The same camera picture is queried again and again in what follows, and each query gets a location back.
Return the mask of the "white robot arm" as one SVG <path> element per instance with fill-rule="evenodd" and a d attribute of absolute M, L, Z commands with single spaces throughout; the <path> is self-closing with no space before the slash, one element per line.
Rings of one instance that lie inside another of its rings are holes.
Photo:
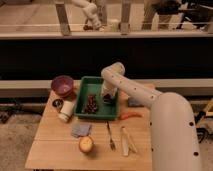
<path fill-rule="evenodd" d="M 152 171 L 202 171 L 194 113 L 174 92 L 161 92 L 124 76 L 116 62 L 101 71 L 104 93 L 124 91 L 150 110 Z"/>

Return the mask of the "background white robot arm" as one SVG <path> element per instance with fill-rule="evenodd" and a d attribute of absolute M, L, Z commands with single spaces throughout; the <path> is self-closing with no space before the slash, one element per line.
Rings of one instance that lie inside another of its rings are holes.
<path fill-rule="evenodd" d="M 88 0 L 71 0 L 72 4 L 81 8 L 87 20 L 91 22 L 91 26 L 84 25 L 84 30 L 99 30 L 102 26 L 101 21 L 97 15 L 97 6 Z"/>

